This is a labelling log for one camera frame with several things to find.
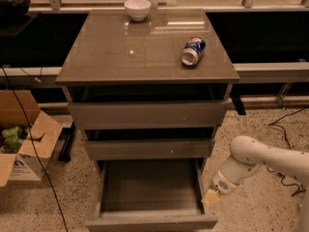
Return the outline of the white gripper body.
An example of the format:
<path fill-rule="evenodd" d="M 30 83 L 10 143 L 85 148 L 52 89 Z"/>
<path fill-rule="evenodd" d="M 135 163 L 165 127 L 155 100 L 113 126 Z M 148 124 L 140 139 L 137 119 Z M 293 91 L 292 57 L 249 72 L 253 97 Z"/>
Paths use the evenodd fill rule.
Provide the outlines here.
<path fill-rule="evenodd" d="M 219 194 L 230 194 L 245 179 L 263 170 L 261 165 L 247 164 L 229 156 L 211 178 L 211 187 Z"/>

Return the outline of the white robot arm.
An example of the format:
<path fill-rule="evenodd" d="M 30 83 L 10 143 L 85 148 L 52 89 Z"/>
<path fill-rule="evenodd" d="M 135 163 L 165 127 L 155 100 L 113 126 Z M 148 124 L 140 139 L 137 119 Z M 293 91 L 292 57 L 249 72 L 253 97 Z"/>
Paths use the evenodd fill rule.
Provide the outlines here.
<path fill-rule="evenodd" d="M 306 188 L 309 185 L 309 153 L 272 147 L 246 135 L 236 136 L 229 146 L 230 155 L 211 177 L 201 202 L 211 206 L 222 195 L 235 191 L 247 178 L 267 168 L 294 179 Z"/>

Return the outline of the yellow taped gripper finger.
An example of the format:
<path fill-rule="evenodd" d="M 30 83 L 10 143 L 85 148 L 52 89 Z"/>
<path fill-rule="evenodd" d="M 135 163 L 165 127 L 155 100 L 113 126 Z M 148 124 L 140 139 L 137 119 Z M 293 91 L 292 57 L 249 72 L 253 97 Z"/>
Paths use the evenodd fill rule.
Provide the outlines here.
<path fill-rule="evenodd" d="M 220 199 L 220 194 L 217 189 L 209 188 L 208 191 L 205 193 L 204 197 L 202 198 L 201 202 L 209 207 L 215 203 L 217 203 Z"/>

